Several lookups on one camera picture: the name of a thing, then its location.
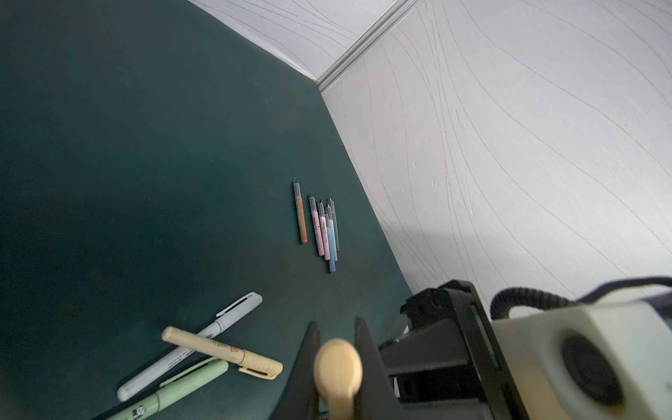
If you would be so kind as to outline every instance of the wavy line pattern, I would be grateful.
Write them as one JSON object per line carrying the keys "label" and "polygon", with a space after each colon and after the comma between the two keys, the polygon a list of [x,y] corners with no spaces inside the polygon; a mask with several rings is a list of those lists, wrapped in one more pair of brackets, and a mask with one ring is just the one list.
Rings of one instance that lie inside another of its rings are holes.
{"label": "wavy line pattern", "polygon": [[672,274],[668,9],[423,0],[323,93],[413,292]]}
{"label": "wavy line pattern", "polygon": [[190,0],[317,80],[396,0]]}

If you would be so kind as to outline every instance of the rounded wooden knob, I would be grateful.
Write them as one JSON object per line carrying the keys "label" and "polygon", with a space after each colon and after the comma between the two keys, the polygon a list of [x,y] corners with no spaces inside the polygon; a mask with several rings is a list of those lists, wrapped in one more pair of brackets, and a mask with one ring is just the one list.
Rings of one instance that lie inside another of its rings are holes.
{"label": "rounded wooden knob", "polygon": [[312,369],[315,387],[329,407],[330,420],[349,420],[362,385],[362,360],[355,347],[335,338],[320,347]]}

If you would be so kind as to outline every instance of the dark green pen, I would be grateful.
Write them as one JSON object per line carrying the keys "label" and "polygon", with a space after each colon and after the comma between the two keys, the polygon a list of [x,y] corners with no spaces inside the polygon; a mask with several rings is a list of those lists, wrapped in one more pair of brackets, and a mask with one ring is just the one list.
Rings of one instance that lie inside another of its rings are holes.
{"label": "dark green pen", "polygon": [[329,197],[329,207],[331,207],[331,218],[334,220],[334,238],[336,239],[336,251],[341,250],[341,244],[338,241],[338,224],[336,223],[336,209],[334,201]]}

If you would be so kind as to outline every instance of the black cable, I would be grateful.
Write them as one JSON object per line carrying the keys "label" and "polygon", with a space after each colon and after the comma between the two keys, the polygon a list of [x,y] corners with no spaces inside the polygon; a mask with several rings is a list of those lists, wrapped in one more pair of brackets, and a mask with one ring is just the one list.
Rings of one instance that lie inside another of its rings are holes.
{"label": "black cable", "polygon": [[530,288],[508,288],[497,293],[490,303],[490,317],[494,320],[509,317],[509,311],[516,306],[548,310],[564,308],[575,303],[557,294]]}
{"label": "black cable", "polygon": [[506,319],[509,317],[509,311],[516,306],[529,306],[541,310],[549,310],[576,304],[595,303],[614,290],[651,286],[654,284],[672,287],[672,278],[657,276],[615,280],[601,285],[592,292],[576,300],[569,300],[557,294],[537,289],[508,288],[497,293],[493,298],[492,303],[490,303],[490,317],[493,321],[496,319]]}
{"label": "black cable", "polygon": [[634,279],[614,280],[613,282],[603,284],[602,286],[588,293],[584,297],[578,298],[577,303],[595,303],[597,300],[604,297],[606,294],[613,292],[614,290],[623,288],[635,288],[641,286],[651,286],[653,284],[672,287],[672,277],[660,276],[660,277],[641,277]]}

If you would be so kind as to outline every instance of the group of small pens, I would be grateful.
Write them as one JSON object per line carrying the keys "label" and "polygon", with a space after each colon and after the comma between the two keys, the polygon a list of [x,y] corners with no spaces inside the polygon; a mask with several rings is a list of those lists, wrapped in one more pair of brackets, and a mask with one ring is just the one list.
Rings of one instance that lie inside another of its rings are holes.
{"label": "group of small pens", "polygon": [[[338,251],[341,250],[341,244],[338,240],[338,224],[336,223],[336,209],[334,201],[329,198],[327,202],[327,211],[322,200],[315,205],[315,198],[308,192],[308,201],[310,202],[310,214],[312,216],[312,229],[315,232],[315,243],[317,253],[329,262],[329,272],[336,271],[336,261],[338,261]],[[294,178],[294,202],[296,203],[296,218],[298,219],[298,232],[301,237],[301,243],[308,242],[306,233],[306,219],[303,213],[303,198],[301,198],[301,188]]]}
{"label": "group of small pens", "polygon": [[246,294],[215,315],[215,321],[197,335],[175,327],[163,330],[161,339],[179,347],[121,385],[117,390],[119,401],[127,401],[138,394],[194,351],[212,357],[162,382],[154,394],[121,410],[108,420],[137,420],[151,416],[219,377],[228,370],[229,362],[238,365],[240,372],[258,378],[275,379],[282,372],[282,363],[211,340],[259,306],[261,301],[261,296],[254,292]]}

